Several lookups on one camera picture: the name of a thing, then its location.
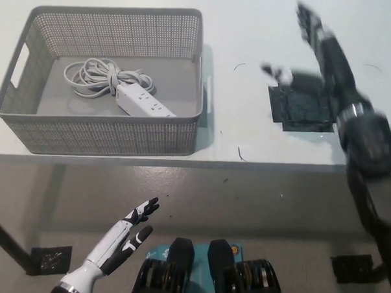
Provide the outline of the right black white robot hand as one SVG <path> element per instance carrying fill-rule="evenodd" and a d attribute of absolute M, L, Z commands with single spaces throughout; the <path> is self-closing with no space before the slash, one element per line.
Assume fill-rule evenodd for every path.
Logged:
<path fill-rule="evenodd" d="M 337 122 L 361 121 L 371 115 L 372 105 L 359 93 L 354 74 L 335 33 L 324 24 L 318 13 L 303 2 L 297 2 L 296 13 L 301 37 L 316 57 Z"/>

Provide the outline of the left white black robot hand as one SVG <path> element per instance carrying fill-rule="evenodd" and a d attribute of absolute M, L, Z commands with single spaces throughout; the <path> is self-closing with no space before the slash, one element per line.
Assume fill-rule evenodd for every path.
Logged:
<path fill-rule="evenodd" d="M 97 243 L 86 260 L 93 263 L 103 275 L 110 275 L 118 269 L 153 232 L 152 226 L 146 226 L 130 236 L 134 227 L 146 222 L 159 208 L 158 200 L 158 197 L 154 197 L 118 220 Z"/>

